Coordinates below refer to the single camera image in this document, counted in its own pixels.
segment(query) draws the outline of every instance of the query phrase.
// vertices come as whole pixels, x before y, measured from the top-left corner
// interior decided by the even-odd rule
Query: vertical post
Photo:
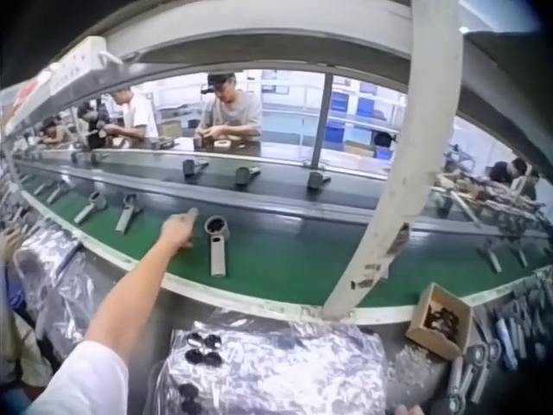
[[[315,170],[319,168],[321,161],[322,142],[325,140],[327,132],[328,112],[330,111],[330,99],[332,97],[332,84],[334,76],[325,73],[325,83],[322,88],[321,112],[319,112],[319,124],[317,124],[317,135],[313,145],[313,155],[311,156],[310,168]]]
[[[461,90],[459,7],[458,0],[411,2],[413,50],[401,141],[371,223],[323,306],[327,320],[348,316],[371,291],[400,253],[428,200],[453,134]]]

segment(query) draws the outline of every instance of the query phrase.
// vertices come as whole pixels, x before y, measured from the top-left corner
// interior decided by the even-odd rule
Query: white power box
[[[86,74],[105,68],[105,58],[100,52],[107,49],[104,37],[88,36],[60,59],[59,66],[50,78],[50,93],[58,93]]]

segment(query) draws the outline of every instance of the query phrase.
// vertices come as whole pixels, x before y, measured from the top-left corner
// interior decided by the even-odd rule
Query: gray t-shirt
[[[236,100],[230,104],[223,104],[216,97],[204,105],[201,112],[199,128],[209,128],[214,125],[251,125],[261,133],[263,108],[261,101],[254,93],[237,91]]]

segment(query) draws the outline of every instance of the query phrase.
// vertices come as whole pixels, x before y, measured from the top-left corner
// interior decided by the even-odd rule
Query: man in gray shirt
[[[207,140],[255,140],[261,134],[261,101],[253,93],[236,89],[234,73],[210,73],[207,89],[215,93],[201,113],[196,134]]]

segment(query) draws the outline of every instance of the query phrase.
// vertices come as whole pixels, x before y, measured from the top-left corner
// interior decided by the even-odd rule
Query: man in white shirt
[[[157,242],[111,290],[85,340],[61,365],[27,415],[126,415],[129,359],[154,309],[171,258],[191,247],[197,210],[163,224]]]
[[[263,108],[259,97],[236,88],[234,73],[210,73],[205,104],[196,134],[206,140],[255,140],[261,134]]]
[[[151,103],[130,88],[111,93],[111,97],[117,105],[123,107],[124,127],[108,124],[104,131],[108,135],[128,138],[134,148],[148,148],[149,138],[159,137]]]

